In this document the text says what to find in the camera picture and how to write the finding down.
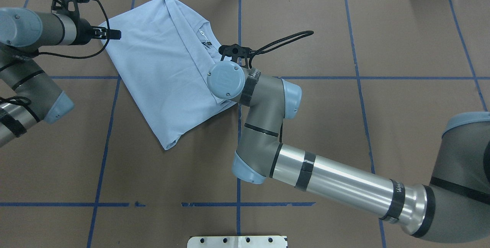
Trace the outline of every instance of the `fabric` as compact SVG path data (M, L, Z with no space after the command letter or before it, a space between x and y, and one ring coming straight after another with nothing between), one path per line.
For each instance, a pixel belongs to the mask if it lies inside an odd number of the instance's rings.
M164 149L235 104L208 89L220 44L209 21L182 2L152 0L109 23L122 37L109 42L107 52Z

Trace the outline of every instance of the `blue joint cap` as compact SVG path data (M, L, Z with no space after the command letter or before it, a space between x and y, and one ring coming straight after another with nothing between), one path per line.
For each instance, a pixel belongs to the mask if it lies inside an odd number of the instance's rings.
M230 100L242 92L245 86L245 74L237 63L219 61L209 70L207 82L214 96Z
M238 156L237 152L235 152L235 159L233 159L231 171L237 178L253 184L262 184L264 183L264 180L266 180L265 176L260 175L247 165L247 163Z
M286 112L284 114L285 119L293 119L298 112L299 105L301 104L301 87L288 81L282 80L284 86L284 102L286 103Z
M483 111L465 112L465 113L455 115L451 119L449 119L448 125L446 126L446 130L444 131L443 136L446 134L446 132L450 131L455 127L463 126L464 124L472 124L474 122L481 122L481 121L490 121L490 112L483 112Z
M0 8L0 42L14 47L29 46L42 34L41 18L25 8Z
M61 92L54 105L49 109L46 117L44 117L44 121L48 124L53 124L57 120L61 119L65 114L70 112L75 107L73 101L68 98L64 91Z

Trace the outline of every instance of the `white metal plate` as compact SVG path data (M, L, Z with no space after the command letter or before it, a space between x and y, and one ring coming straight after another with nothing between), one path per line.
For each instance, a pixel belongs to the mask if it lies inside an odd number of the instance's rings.
M187 248L287 248L286 236L191 237Z

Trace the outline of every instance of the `gray robot arm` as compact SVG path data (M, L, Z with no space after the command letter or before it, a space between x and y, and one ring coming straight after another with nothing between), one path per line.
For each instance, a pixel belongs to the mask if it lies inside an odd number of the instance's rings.
M231 61L216 63L207 81L215 96L250 107L233 162L238 178L254 184L274 178L428 241L461 243L490 234L490 113L453 118L431 184L404 186L278 142L283 119L299 108L298 86Z
M80 45L93 38L109 38L105 28L93 27L79 17L77 2L88 1L53 0L52 13L0 8L0 79L17 94L12 100L0 101L0 147L39 121L54 123L74 107L32 59L40 46ZM75 3L74 11L68 10L69 2ZM117 30L110 33L110 39L121 36Z

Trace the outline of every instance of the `light blue shirt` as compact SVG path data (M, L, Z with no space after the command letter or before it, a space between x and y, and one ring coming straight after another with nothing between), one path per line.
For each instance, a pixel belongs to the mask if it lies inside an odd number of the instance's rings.
M182 2L152 0L109 21L122 37L107 52L164 149L235 104L208 89L220 44L209 21Z

